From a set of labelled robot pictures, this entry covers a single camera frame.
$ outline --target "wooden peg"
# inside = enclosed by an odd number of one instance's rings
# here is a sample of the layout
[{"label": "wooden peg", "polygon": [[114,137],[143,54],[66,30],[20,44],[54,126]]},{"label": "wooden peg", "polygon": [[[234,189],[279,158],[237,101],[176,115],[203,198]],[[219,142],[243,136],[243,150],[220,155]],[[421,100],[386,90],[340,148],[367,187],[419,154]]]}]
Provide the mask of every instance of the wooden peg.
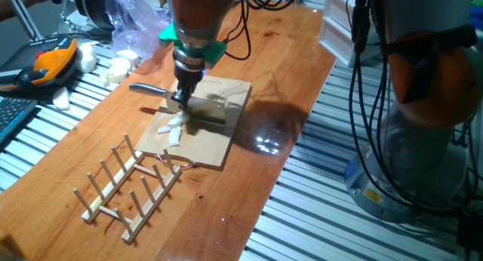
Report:
[{"label": "wooden peg", "polygon": [[128,230],[128,232],[132,233],[132,232],[133,232],[133,230],[132,230],[132,229],[131,229],[131,227],[129,226],[128,221],[127,221],[127,220],[124,218],[124,216],[122,216],[122,213],[121,213],[121,211],[119,211],[119,208],[117,208],[117,207],[116,207],[116,208],[114,208],[114,212],[115,212],[116,214],[118,214],[119,219],[121,220],[122,224],[124,224],[124,226],[126,227],[126,229]]},{"label": "wooden peg", "polygon": [[141,207],[141,204],[139,204],[139,201],[137,200],[136,193],[134,193],[134,190],[131,189],[129,191],[129,194],[131,194],[131,197],[133,198],[134,204],[136,205],[137,211],[139,212],[140,216],[144,216],[143,208]]},{"label": "wooden peg", "polygon": [[114,180],[114,177],[112,177],[112,174],[111,172],[109,171],[109,168],[107,167],[107,164],[106,162],[104,161],[104,159],[100,159],[100,164],[103,165],[103,168],[104,170],[106,171],[106,174],[109,178],[109,180],[111,180],[111,183],[113,186],[115,186],[115,180]]},{"label": "wooden peg", "polygon": [[73,189],[75,195],[77,198],[81,201],[81,203],[85,206],[85,209],[89,212],[89,214],[92,214],[92,209],[89,206],[89,204],[85,201],[84,197],[82,197],[81,193],[77,190],[77,188]]},{"label": "wooden peg", "polygon": [[148,181],[146,181],[146,178],[144,177],[144,175],[141,175],[141,181],[143,181],[143,185],[146,188],[146,191],[148,192],[149,198],[151,199],[152,202],[154,202],[155,200],[154,196],[152,195],[151,189],[148,185]]},{"label": "wooden peg", "polygon": [[167,149],[163,149],[163,152],[165,152],[165,157],[166,157],[166,161],[168,162],[169,171],[172,174],[174,174],[173,163],[171,163],[171,158],[169,157],[168,150]]},{"label": "wooden peg", "polygon": [[131,151],[133,158],[137,159],[136,151],[134,151],[134,147],[133,147],[133,144],[131,143],[131,140],[129,139],[128,133],[124,133],[124,138],[126,139],[126,143],[128,144],[129,150]]},{"label": "wooden peg", "polygon": [[163,187],[163,189],[166,188],[165,181],[163,180],[163,176],[159,173],[159,169],[158,169],[158,166],[156,165],[156,163],[152,163],[152,169],[156,173],[156,177],[158,177],[158,181],[161,184],[161,186]]},{"label": "wooden peg", "polygon": [[121,160],[121,157],[118,154],[118,150],[116,150],[114,146],[111,146],[111,150],[115,156],[115,159],[117,159],[119,164],[121,165],[122,171],[127,172],[128,170],[126,170],[126,166],[124,166],[124,162]]},{"label": "wooden peg", "polygon": [[101,199],[104,199],[103,191],[100,190],[100,187],[99,187],[99,185],[97,185],[96,180],[92,177],[92,173],[88,173],[88,177],[89,177],[89,180],[92,183],[92,186],[94,186],[94,188],[96,189],[97,194],[99,194],[99,196],[100,196]]}]

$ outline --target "black keyboard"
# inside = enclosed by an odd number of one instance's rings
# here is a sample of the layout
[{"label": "black keyboard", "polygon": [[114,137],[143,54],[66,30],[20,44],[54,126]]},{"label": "black keyboard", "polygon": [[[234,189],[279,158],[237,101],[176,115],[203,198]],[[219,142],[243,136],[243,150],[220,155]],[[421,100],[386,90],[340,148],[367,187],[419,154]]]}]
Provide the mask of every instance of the black keyboard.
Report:
[{"label": "black keyboard", "polygon": [[37,101],[0,97],[0,143],[35,108]]}]

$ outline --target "white food piece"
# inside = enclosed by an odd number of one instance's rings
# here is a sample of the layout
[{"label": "white food piece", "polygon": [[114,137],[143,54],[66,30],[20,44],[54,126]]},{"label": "white food piece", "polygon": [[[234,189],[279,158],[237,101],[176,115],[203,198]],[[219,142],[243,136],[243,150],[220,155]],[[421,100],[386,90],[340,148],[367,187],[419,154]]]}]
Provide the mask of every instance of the white food piece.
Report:
[{"label": "white food piece", "polygon": [[131,62],[124,57],[116,57],[109,60],[109,67],[123,66],[126,67],[128,72],[132,72]]},{"label": "white food piece", "polygon": [[76,69],[82,73],[89,73],[96,67],[96,59],[88,54],[84,54],[80,60],[77,60]]},{"label": "white food piece", "polygon": [[170,147],[179,146],[180,138],[181,138],[181,126],[171,129],[171,132],[169,133],[169,137],[168,137],[169,146]]},{"label": "white food piece", "polygon": [[172,129],[171,126],[165,125],[163,127],[158,128],[158,134],[167,133],[167,132],[171,131],[171,129]]},{"label": "white food piece", "polygon": [[181,119],[182,124],[185,124],[189,121],[189,115],[184,111],[179,111],[178,113],[176,113],[176,115],[178,115],[178,118]]},{"label": "white food piece", "polygon": [[55,107],[59,110],[69,110],[70,109],[70,101],[69,101],[69,91],[66,87],[60,88],[54,93],[54,98],[52,99]]},{"label": "white food piece", "polygon": [[175,128],[178,126],[183,126],[183,124],[187,123],[188,121],[189,121],[189,115],[186,114],[184,111],[179,111],[177,113],[177,116],[172,118],[168,122],[168,126],[170,126],[171,128]]},{"label": "white food piece", "polygon": [[128,70],[123,66],[114,66],[107,70],[107,80],[111,83],[121,83],[128,77]]},{"label": "white food piece", "polygon": [[106,88],[109,86],[109,80],[107,80],[107,76],[105,75],[100,75],[100,81],[103,83],[103,86]]},{"label": "white food piece", "polygon": [[91,56],[95,60],[97,59],[97,52],[94,50],[94,47],[92,47],[89,44],[84,44],[78,47],[78,49],[81,51],[81,58],[84,58],[85,56]]},{"label": "white food piece", "polygon": [[120,50],[116,55],[129,60],[133,68],[136,68],[139,65],[139,56],[131,50]]},{"label": "white food piece", "polygon": [[175,128],[175,127],[178,127],[178,126],[181,126],[183,125],[183,120],[180,118],[180,117],[174,117],[172,118],[169,122],[168,122],[168,125],[166,126],[169,126],[171,128]]}]

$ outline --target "plastic bag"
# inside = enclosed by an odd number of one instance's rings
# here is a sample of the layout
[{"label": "plastic bag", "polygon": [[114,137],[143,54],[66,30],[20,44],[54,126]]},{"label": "plastic bag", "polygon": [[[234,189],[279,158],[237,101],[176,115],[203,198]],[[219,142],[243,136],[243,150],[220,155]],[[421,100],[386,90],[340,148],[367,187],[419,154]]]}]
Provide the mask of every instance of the plastic bag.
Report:
[{"label": "plastic bag", "polygon": [[171,23],[165,11],[154,10],[141,0],[106,0],[106,13],[114,26],[112,50],[132,50],[144,60],[159,48],[158,35]]}]

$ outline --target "white plastic box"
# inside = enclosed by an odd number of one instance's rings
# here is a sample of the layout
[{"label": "white plastic box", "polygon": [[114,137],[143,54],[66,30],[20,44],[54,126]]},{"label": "white plastic box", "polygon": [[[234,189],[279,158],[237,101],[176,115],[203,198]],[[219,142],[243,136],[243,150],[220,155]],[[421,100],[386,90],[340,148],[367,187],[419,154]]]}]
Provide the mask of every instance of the white plastic box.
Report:
[{"label": "white plastic box", "polygon": [[[349,0],[347,8],[352,16],[355,0]],[[351,39],[350,25],[346,12],[346,0],[326,0],[324,18],[318,41],[327,48],[341,63],[354,66],[354,44]],[[378,42],[375,28],[369,31],[368,43]],[[361,55],[361,61],[369,60],[380,54],[378,46],[367,45]]]}]

